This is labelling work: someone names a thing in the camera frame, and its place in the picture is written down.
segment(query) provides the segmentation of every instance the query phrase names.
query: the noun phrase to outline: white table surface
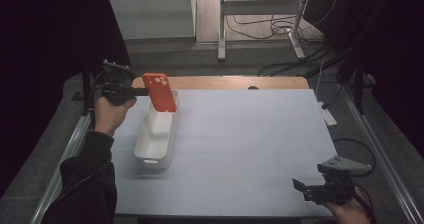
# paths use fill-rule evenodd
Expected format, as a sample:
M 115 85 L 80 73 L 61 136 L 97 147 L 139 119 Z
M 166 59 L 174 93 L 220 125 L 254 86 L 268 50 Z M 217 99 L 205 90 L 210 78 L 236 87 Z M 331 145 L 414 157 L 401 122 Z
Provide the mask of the white table surface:
M 336 150 L 312 90 L 180 90 L 166 170 L 144 168 L 134 147 L 150 99 L 138 97 L 115 132 L 117 214 L 185 217 L 331 216 L 292 178 L 321 185 L 317 164 Z

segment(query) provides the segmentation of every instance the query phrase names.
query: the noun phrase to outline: human hand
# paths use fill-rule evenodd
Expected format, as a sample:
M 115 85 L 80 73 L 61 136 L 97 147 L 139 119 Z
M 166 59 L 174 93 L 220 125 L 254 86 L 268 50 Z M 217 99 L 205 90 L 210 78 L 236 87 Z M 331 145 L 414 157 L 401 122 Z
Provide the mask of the human hand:
M 121 106 L 112 105 L 105 97 L 97 99 L 95 104 L 96 126 L 94 131 L 101 132 L 109 136 L 113 136 L 116 128 L 118 128 L 125 120 L 128 109 L 134 106 L 137 98 L 131 98 Z
M 364 199 L 364 195 L 358 187 L 355 192 Z M 338 224 L 370 224 L 365 209 L 355 199 L 352 198 L 345 205 L 337 205 L 335 203 L 324 203 L 323 206 L 328 208 L 333 214 Z

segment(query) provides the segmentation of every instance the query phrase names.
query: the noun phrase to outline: black sleeve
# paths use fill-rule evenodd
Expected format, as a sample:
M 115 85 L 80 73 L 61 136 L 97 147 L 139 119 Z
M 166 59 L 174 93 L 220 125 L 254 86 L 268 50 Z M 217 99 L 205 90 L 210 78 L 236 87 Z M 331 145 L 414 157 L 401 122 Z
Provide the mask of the black sleeve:
M 112 144 L 110 136 L 90 132 L 79 155 L 62 162 L 62 191 L 42 223 L 113 223 L 116 186 L 110 163 Z

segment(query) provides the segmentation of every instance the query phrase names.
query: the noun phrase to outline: black cable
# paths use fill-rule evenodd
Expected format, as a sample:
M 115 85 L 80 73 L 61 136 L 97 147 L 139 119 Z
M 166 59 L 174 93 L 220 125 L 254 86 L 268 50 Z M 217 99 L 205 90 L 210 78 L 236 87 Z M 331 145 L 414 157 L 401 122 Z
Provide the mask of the black cable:
M 326 38 L 325 35 L 322 36 L 315 36 L 313 39 L 311 38 L 306 38 L 305 35 L 303 34 L 303 31 L 305 30 L 303 28 L 301 28 L 299 26 L 298 31 L 297 31 L 297 35 L 298 35 L 298 40 L 299 42 L 303 43 L 303 44 L 330 44 L 331 42 L 329 42 L 329 39 Z
M 324 103 L 322 104 L 321 108 L 322 109 L 327 109 L 329 106 L 333 105 L 334 102 L 336 102 L 337 98 L 339 97 L 340 91 L 342 90 L 342 85 L 340 84 L 339 90 L 337 91 L 336 97 L 334 97 L 334 99 L 330 102 L 330 103 Z
M 333 183 L 337 183 L 339 187 L 345 189 L 345 191 L 347 193 L 349 193 L 352 196 L 352 198 L 355 199 L 359 203 L 359 205 L 362 206 L 362 208 L 364 208 L 364 210 L 365 210 L 365 212 L 366 212 L 366 214 L 368 216 L 368 219 L 371 221 L 371 223 L 372 224 L 376 224 L 377 223 L 377 219 L 374 216 L 374 205 L 372 203 L 371 196 L 365 190 L 365 188 L 363 188 L 361 185 L 356 184 L 356 183 L 353 183 L 353 182 L 352 183 L 349 183 L 349 184 L 352 184 L 354 186 L 358 186 L 361 189 L 361 191 L 365 193 L 365 195 L 367 196 L 369 205 L 367 204 L 367 202 L 361 196 L 358 195 L 358 193 L 356 193 L 356 190 L 355 189 L 353 189 L 353 192 L 352 192 L 351 189 L 349 189 L 349 187 L 347 186 L 347 183 L 343 183 L 340 180 L 338 180 L 337 178 L 334 178 L 334 177 L 332 177 L 330 175 L 325 175 L 324 174 L 323 176 L 326 179 L 330 179 Z
M 327 14 L 325 14 L 325 16 L 323 18 L 321 18 L 321 20 L 319 20 L 318 22 L 313 23 L 310 27 L 317 25 L 318 23 L 321 23 L 323 20 L 325 20 L 325 18 L 327 18 L 327 16 L 331 13 L 331 11 L 333 10 L 335 4 L 336 4 L 337 0 L 333 1 L 333 4 L 330 7 L 330 10 L 328 10 Z
M 71 186 L 68 190 L 63 190 L 59 196 L 56 198 L 56 200 L 54 200 L 49 208 L 47 209 L 47 211 L 44 213 L 43 218 L 41 219 L 41 224 L 45 224 L 47 222 L 47 220 L 49 219 L 49 216 L 51 215 L 51 213 L 59 206 L 60 203 L 62 203 L 63 200 L 65 200 L 65 198 L 67 198 L 70 194 L 72 194 L 73 192 L 75 192 L 77 189 L 79 189 L 82 185 L 84 185 L 85 183 L 87 183 L 88 181 L 90 181 L 91 179 L 97 177 L 101 172 L 103 172 L 107 167 L 109 167 L 112 164 L 110 158 L 108 161 L 106 161 L 103 165 L 101 165 L 99 168 L 97 168 L 92 174 L 90 174 L 89 176 L 85 177 L 84 179 L 82 179 L 81 181 L 79 181 L 78 183 L 76 183 L 75 185 Z
M 274 20 L 285 20 L 285 19 L 290 19 L 290 18 L 295 18 L 296 16 L 289 16 L 289 17 L 281 17 L 281 18 L 276 18 L 276 19 L 274 19 Z M 235 23 L 237 23 L 237 24 L 242 24 L 242 25 L 245 25 L 245 24 L 256 24 L 256 23 L 261 23 L 261 22 L 270 22 L 271 21 L 271 19 L 268 19 L 268 20 L 259 20 L 259 21 L 251 21 L 251 22 L 239 22 L 239 21 L 237 21 L 236 19 L 235 19 L 235 16 L 233 15 L 233 19 L 234 19 L 234 22 Z
M 97 82 L 98 82 L 101 78 L 103 78 L 105 74 L 106 74 L 106 72 L 105 72 L 105 71 L 100 72 L 100 73 L 96 76 L 96 78 L 94 78 L 94 81 L 93 81 L 92 86 L 91 86 L 91 93 L 90 93 L 90 105 L 89 105 L 89 108 L 88 108 L 88 111 L 89 111 L 89 113 L 90 113 L 90 119 L 91 119 L 91 122 L 90 122 L 90 126 L 91 126 L 91 127 L 94 127 L 94 125 L 96 124 L 96 119 L 95 119 L 95 116 L 94 116 L 94 94 L 95 94 L 95 92 L 98 90 L 98 89 L 96 88 L 96 85 L 97 85 Z
M 362 173 L 362 174 L 355 174 L 355 175 L 352 174 L 353 177 L 364 177 L 364 176 L 369 175 L 372 171 L 374 171 L 377 160 L 374 156 L 374 153 L 371 151 L 371 149 L 369 147 L 367 147 L 364 143 L 362 143 L 358 140 L 352 139 L 352 138 L 337 138 L 337 139 L 333 140 L 333 143 L 336 143 L 338 141 L 351 141 L 351 142 L 357 143 L 358 145 L 361 145 L 362 147 L 364 147 L 370 153 L 370 155 L 372 157 L 371 170 L 369 170 L 368 172 Z
M 361 18 L 371 9 L 372 5 L 367 5 L 367 8 L 365 8 L 361 13 L 358 14 L 358 16 L 349 23 L 348 27 L 343 30 L 342 32 L 338 33 L 336 36 L 332 37 L 331 39 L 307 39 L 303 35 L 304 29 L 299 27 L 298 31 L 298 40 L 299 42 L 303 44 L 335 44 L 337 42 L 343 43 L 348 34 L 354 30 L 354 27 L 358 25 L 361 20 Z
M 261 73 L 262 73 L 262 71 L 263 71 L 263 70 L 265 70 L 265 69 L 267 69 L 267 68 L 270 68 L 270 67 L 275 67 L 275 66 L 279 66 L 279 65 L 294 64 L 294 65 L 292 65 L 292 66 L 290 66 L 290 67 L 285 67 L 285 68 L 283 68 L 283 69 L 280 69 L 280 70 L 273 71 L 273 72 L 271 72 L 271 73 L 265 74 L 264 76 L 275 76 L 276 74 L 278 74 L 278 73 L 280 73 L 280 72 L 283 72 L 283 71 L 286 71 L 286 70 L 288 70 L 288 69 L 290 69 L 290 68 L 293 68 L 293 67 L 294 67 L 294 66 L 296 66 L 297 64 L 305 63 L 305 62 L 312 62 L 312 61 L 316 61 L 316 60 L 318 60 L 319 58 L 321 58 L 321 57 L 325 56 L 326 54 L 328 54 L 329 50 L 327 50 L 327 52 L 326 52 L 326 53 L 324 53 L 323 55 L 321 55 L 321 56 L 320 56 L 320 57 L 318 57 L 318 58 L 315 58 L 315 59 L 312 59 L 312 60 L 309 60 L 309 59 L 310 59 L 311 57 L 313 57 L 314 55 L 316 55 L 318 52 L 320 52 L 320 51 L 321 51 L 322 49 L 324 49 L 325 47 L 326 47 L 326 45 L 322 45 L 320 48 L 318 48 L 317 50 L 315 50 L 312 54 L 310 54 L 309 56 L 307 56 L 307 57 L 306 57 L 306 58 L 304 58 L 303 60 L 300 60 L 300 61 L 297 61 L 297 62 L 276 63 L 276 64 L 271 64 L 271 65 L 264 66 L 264 67 L 262 67 L 262 68 L 258 71 L 258 76 L 260 76 L 260 75 L 261 75 Z
M 372 203 L 370 194 L 361 185 L 356 184 L 356 183 L 354 183 L 354 184 L 356 186 L 358 186 L 363 193 L 365 193 L 365 195 L 367 196 L 369 205 L 367 204 L 367 202 L 361 196 L 359 196 L 356 193 L 356 191 L 353 194 L 353 198 L 365 209 L 365 211 L 367 213 L 367 216 L 368 216 L 371 224 L 376 224 L 377 223 L 377 218 L 374 216 L 374 205 Z
M 270 28 L 271 28 L 271 32 L 272 32 L 272 25 L 273 25 L 273 21 L 274 21 L 274 15 L 272 15 L 271 16 L 271 26 L 270 26 Z
M 271 38 L 271 37 L 273 37 L 273 36 L 275 35 L 275 34 L 271 34 L 270 36 L 267 36 L 267 37 L 254 37 L 254 36 L 251 36 L 251 35 L 249 35 L 249 34 L 246 34 L 246 33 L 240 32 L 240 31 L 236 31 L 236 30 L 234 30 L 233 28 L 231 28 L 230 24 L 228 23 L 228 18 L 227 18 L 227 16 L 225 16 L 225 21 L 227 22 L 228 28 L 229 28 L 231 31 L 233 31 L 233 32 L 235 32 L 235 33 L 238 33 L 238 34 L 241 34 L 241 35 L 243 35 L 243 36 L 247 36 L 247 37 L 253 38 L 253 39 L 257 39 L 257 40 L 265 40 L 265 39 L 269 39 L 269 38 Z
M 288 23 L 288 24 L 292 24 L 293 25 L 293 22 L 288 22 L 288 21 L 275 21 L 275 22 L 271 22 L 271 33 L 272 34 L 275 34 L 275 35 L 285 35 L 285 34 L 288 34 L 290 31 L 291 31 L 291 29 L 292 29 L 292 26 L 287 26 L 287 25 L 284 25 L 284 26 L 280 26 L 280 25 L 277 25 L 277 23 Z

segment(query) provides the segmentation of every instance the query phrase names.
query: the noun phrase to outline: white box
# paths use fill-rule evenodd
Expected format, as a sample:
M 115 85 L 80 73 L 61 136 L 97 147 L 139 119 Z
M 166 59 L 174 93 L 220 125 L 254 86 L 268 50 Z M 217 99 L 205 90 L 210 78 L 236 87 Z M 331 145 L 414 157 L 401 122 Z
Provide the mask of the white box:
M 144 118 L 134 155 L 146 168 L 165 169 L 171 163 L 179 115 L 178 92 L 173 90 L 172 94 L 176 112 L 158 112 L 150 103 Z

